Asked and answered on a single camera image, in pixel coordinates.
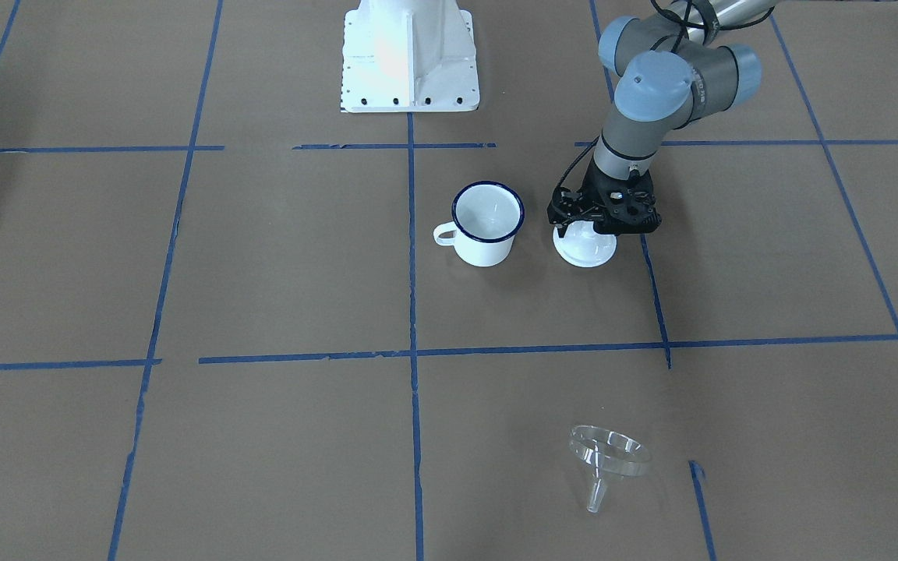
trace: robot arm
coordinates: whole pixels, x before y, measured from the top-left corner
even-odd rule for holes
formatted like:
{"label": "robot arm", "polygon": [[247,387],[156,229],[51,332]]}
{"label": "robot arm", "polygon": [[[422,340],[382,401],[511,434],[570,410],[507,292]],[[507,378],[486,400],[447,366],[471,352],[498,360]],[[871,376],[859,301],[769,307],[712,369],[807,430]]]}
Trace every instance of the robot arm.
{"label": "robot arm", "polygon": [[778,1],[676,0],[648,19],[621,17],[605,29],[599,59],[620,81],[580,191],[553,190],[548,217],[557,227],[555,239],[579,221],[592,224],[596,235],[648,234],[659,227],[649,164],[663,137],[744,103],[762,78],[750,47],[705,45],[720,30],[749,25],[744,22]]}

